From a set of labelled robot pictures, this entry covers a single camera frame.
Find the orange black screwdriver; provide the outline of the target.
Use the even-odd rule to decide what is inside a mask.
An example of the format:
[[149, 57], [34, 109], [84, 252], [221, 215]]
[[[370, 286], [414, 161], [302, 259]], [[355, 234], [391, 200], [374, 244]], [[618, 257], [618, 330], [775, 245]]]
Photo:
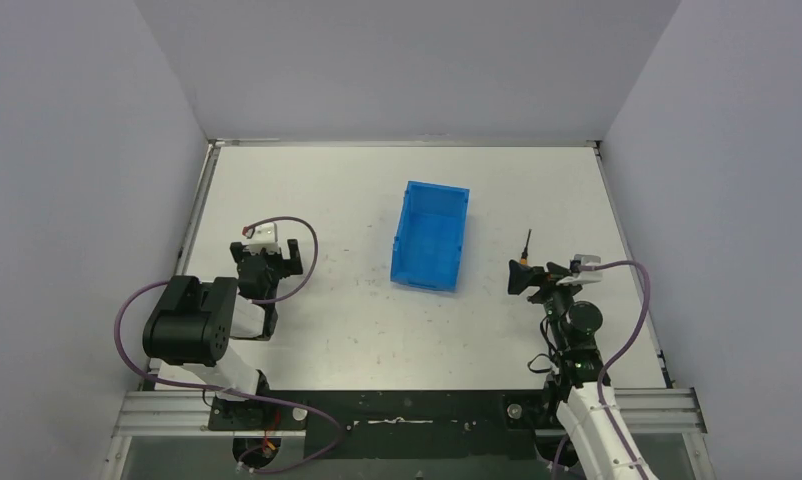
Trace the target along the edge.
[[528, 264], [529, 244], [530, 244], [531, 236], [532, 236], [532, 230], [529, 229], [527, 231], [527, 234], [526, 234], [526, 237], [525, 237], [525, 243], [524, 243], [524, 246], [523, 246], [523, 248], [521, 250], [520, 257], [519, 257], [519, 263], [521, 265], [527, 265]]

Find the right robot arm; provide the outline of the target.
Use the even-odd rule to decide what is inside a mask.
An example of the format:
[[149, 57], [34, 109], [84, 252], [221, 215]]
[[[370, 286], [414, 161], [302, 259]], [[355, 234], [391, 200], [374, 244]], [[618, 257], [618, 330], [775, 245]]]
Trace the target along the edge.
[[[639, 274], [643, 299], [624, 345], [603, 359], [595, 340], [603, 314], [598, 306], [576, 296], [615, 265], [631, 267]], [[551, 367], [544, 392], [550, 415], [565, 431], [552, 462], [557, 464], [571, 445], [589, 479], [655, 478], [625, 423], [609, 377], [611, 367], [630, 350], [646, 324], [651, 298], [648, 270], [634, 260], [603, 263], [592, 255], [577, 255], [568, 266], [530, 266], [511, 260], [508, 269], [508, 293], [519, 295], [533, 287], [536, 291], [528, 302], [543, 306], [546, 312], [540, 331]]]

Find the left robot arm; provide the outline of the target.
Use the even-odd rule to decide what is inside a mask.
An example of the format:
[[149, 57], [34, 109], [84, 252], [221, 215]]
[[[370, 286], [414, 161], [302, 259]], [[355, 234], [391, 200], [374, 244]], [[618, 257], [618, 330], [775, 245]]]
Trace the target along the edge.
[[236, 276], [211, 282], [172, 277], [144, 327], [142, 343], [149, 357], [215, 387], [211, 426], [260, 429], [279, 418], [279, 406], [260, 399], [269, 390], [265, 374], [230, 343], [271, 339], [278, 322], [279, 283], [303, 272], [297, 240], [288, 240], [287, 248], [281, 253], [274, 240], [232, 243]]

